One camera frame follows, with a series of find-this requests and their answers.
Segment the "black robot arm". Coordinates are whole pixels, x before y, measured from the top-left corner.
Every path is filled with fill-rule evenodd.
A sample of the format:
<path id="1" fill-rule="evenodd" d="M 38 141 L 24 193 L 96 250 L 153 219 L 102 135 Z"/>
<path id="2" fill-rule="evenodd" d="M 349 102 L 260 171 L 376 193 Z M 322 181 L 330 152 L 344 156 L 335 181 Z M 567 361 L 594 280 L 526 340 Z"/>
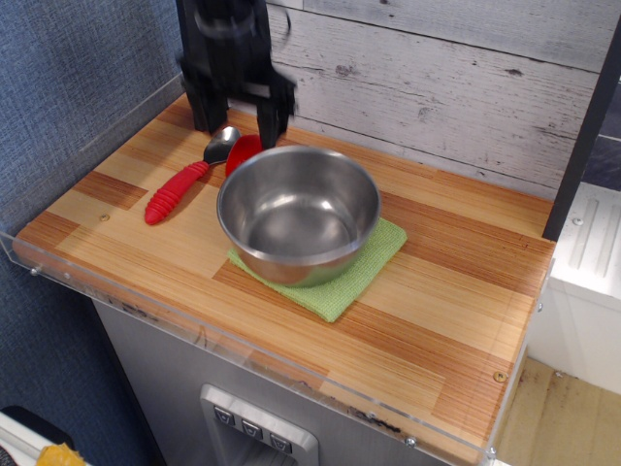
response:
<path id="1" fill-rule="evenodd" d="M 264 1 L 179 1 L 185 93 L 199 131 L 215 133 L 231 99 L 256 107 L 263 149 L 273 148 L 295 112 L 295 87 L 272 62 Z"/>

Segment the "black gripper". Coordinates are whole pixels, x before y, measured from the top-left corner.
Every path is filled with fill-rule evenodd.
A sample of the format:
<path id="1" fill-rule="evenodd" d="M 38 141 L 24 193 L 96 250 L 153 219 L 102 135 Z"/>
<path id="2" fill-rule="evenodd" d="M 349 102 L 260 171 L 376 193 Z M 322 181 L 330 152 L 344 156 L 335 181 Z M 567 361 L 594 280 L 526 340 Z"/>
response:
<path id="1" fill-rule="evenodd" d="M 195 20 L 205 39 L 214 87 L 227 97 L 194 90 L 191 108 L 195 128 L 214 134 L 227 121 L 228 100 L 241 100 L 257 107 L 262 148 L 274 148 L 295 112 L 295 82 L 273 65 L 269 21 L 266 18 Z"/>

